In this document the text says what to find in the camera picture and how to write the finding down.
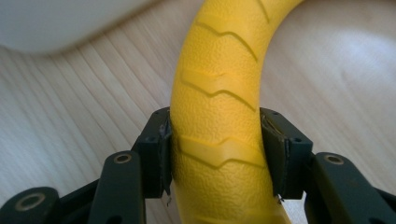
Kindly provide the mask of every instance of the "white plastic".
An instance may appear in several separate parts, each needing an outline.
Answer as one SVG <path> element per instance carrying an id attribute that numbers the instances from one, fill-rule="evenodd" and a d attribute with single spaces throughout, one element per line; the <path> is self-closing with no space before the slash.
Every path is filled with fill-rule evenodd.
<path id="1" fill-rule="evenodd" d="M 0 45 L 28 53 L 67 48 L 155 0 L 0 0 Z"/>

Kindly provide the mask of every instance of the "wood grain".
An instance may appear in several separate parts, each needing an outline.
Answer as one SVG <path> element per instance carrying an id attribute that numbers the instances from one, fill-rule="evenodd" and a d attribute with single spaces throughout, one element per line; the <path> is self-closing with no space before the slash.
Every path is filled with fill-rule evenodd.
<path id="1" fill-rule="evenodd" d="M 0 204 L 32 187 L 61 196 L 100 175 L 149 115 L 168 106 L 178 53 L 203 0 L 163 0 L 59 54 L 0 49 Z M 350 158 L 396 194 L 396 3 L 307 1 L 282 23 L 262 72 L 262 106 L 314 150 Z M 179 223 L 175 200 L 148 223 Z M 305 223 L 302 202 L 286 202 Z"/>

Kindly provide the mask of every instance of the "textured yellow surface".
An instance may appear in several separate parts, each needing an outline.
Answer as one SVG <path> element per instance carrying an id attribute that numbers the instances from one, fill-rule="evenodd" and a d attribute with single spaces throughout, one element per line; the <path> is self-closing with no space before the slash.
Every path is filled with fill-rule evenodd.
<path id="1" fill-rule="evenodd" d="M 0 205 L 32 187 L 64 196 L 98 178 L 107 156 L 128 150 L 150 114 L 169 106 L 203 2 L 163 0 L 55 55 L 0 48 Z M 315 152 L 348 157 L 392 194 L 395 11 L 389 0 L 304 1 L 271 40 L 260 94 L 261 106 L 288 118 Z M 147 200 L 148 224 L 180 223 L 173 198 L 169 207 L 166 196 Z M 306 223 L 302 204 L 283 203 L 292 223 Z"/>
<path id="2" fill-rule="evenodd" d="M 206 1 L 171 100 L 173 175 L 184 223 L 287 223 L 271 191 L 259 120 L 262 63 L 300 1 Z"/>

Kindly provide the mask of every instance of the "yellow curved tube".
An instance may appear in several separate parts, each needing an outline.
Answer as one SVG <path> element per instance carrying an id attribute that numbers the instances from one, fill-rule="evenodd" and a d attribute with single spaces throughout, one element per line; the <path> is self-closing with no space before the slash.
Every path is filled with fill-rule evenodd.
<path id="1" fill-rule="evenodd" d="M 301 0 L 206 0 L 181 51 L 171 101 L 183 223 L 289 223 L 263 154 L 259 92 L 276 27 Z"/>

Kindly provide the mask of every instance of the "black plastic bracket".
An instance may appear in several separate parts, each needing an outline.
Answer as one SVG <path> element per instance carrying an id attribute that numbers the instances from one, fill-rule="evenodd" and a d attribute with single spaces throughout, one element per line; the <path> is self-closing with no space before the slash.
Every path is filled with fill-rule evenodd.
<path id="1" fill-rule="evenodd" d="M 260 108 L 260 113 L 274 195 L 282 199 L 301 199 L 304 165 L 311 159 L 313 143 L 278 112 Z"/>
<path id="2" fill-rule="evenodd" d="M 146 223 L 139 155 L 122 151 L 107 157 L 88 223 Z"/>
<path id="3" fill-rule="evenodd" d="M 132 147 L 140 156 L 145 198 L 161 198 L 164 190 L 171 193 L 169 117 L 169 107 L 155 111 Z"/>
<path id="4" fill-rule="evenodd" d="M 396 223 L 391 206 L 347 158 L 321 152 L 307 168 L 307 183 L 314 183 L 306 189 L 309 223 Z"/>

